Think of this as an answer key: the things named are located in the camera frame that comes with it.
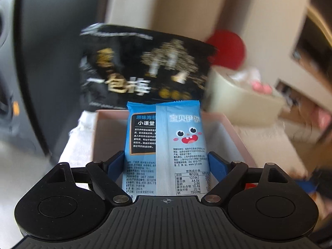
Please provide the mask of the blue seaweed snack packet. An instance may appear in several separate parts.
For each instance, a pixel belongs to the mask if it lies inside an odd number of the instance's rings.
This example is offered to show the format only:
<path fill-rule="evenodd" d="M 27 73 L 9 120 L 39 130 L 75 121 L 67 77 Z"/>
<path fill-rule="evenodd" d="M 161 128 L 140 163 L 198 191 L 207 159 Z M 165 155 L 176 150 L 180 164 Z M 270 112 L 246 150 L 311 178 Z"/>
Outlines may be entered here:
<path fill-rule="evenodd" d="M 210 190 L 200 102 L 127 104 L 123 190 L 138 196 L 198 196 Z"/>

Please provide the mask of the white woven table cloth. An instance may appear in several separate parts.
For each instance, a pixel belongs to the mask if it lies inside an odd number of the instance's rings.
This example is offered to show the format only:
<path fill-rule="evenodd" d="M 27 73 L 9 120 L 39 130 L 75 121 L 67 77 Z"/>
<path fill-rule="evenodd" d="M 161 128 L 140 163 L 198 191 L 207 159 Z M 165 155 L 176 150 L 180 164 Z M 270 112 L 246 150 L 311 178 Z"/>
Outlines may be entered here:
<path fill-rule="evenodd" d="M 59 162 L 68 162 L 70 167 L 85 167 L 91 162 L 96 121 L 96 112 L 82 112 L 77 126 L 69 133 Z"/>

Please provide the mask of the cream tissue box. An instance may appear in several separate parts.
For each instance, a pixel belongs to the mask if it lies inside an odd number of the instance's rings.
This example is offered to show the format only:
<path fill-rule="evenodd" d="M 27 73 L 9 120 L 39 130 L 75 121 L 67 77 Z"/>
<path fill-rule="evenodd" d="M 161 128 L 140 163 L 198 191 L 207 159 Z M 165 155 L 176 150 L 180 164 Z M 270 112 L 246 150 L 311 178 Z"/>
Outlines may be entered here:
<path fill-rule="evenodd" d="M 224 114 L 234 125 L 269 127 L 282 109 L 285 98 L 274 87 L 264 94 L 253 89 L 261 80 L 258 69 L 249 67 L 233 71 L 214 65 L 205 86 L 203 109 Z"/>

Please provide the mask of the black plum snack bag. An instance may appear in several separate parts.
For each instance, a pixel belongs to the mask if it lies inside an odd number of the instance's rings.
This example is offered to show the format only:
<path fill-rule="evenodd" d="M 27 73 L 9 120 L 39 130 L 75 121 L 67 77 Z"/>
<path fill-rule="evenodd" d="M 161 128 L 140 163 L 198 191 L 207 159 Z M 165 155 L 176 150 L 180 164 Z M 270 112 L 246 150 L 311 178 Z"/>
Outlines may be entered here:
<path fill-rule="evenodd" d="M 128 102 L 199 100 L 216 49 L 200 40 L 97 23 L 80 33 L 81 106 L 125 110 Z"/>

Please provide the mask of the red round lid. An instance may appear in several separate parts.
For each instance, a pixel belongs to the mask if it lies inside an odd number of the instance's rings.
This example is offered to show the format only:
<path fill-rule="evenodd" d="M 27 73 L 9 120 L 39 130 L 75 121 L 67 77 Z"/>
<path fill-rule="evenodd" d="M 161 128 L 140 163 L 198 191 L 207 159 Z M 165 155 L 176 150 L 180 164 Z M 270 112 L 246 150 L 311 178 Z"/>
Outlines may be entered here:
<path fill-rule="evenodd" d="M 243 40 L 229 30 L 215 30 L 205 41 L 216 48 L 212 57 L 212 65 L 237 70 L 243 64 L 246 47 Z"/>

